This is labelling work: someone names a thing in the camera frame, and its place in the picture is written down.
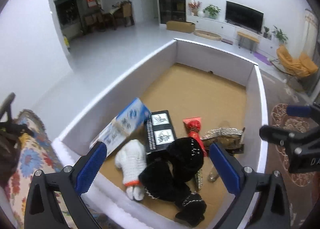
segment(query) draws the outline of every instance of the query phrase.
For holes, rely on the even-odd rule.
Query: white glove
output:
[[[127,187],[127,195],[133,200],[142,200],[144,187],[138,176],[146,168],[146,152],[138,140],[131,140],[116,154],[115,165],[122,169],[123,184]]]

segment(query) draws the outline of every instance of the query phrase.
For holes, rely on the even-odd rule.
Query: framed picture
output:
[[[89,7],[97,6],[96,0],[87,0],[87,3]]]

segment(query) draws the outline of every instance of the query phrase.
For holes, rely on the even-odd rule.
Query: black box with white labels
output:
[[[157,158],[166,158],[166,148],[177,137],[167,110],[151,113],[145,122],[147,132],[147,163]]]

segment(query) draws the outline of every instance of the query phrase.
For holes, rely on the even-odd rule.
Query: red packet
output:
[[[197,142],[199,143],[200,147],[203,150],[204,157],[207,157],[208,156],[207,152],[205,151],[203,142],[199,136],[199,131],[201,129],[201,117],[183,119],[183,122],[189,131],[188,136],[197,140]]]

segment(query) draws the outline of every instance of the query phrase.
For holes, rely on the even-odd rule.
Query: blue gripper pad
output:
[[[80,168],[75,179],[75,191],[78,195],[89,190],[106,157],[107,146],[102,142],[97,142],[89,153],[82,156],[74,165],[75,170]]]
[[[237,196],[244,182],[241,164],[220,143],[211,144],[209,156],[228,192]]]
[[[287,115],[309,118],[310,114],[310,106],[287,106]]]

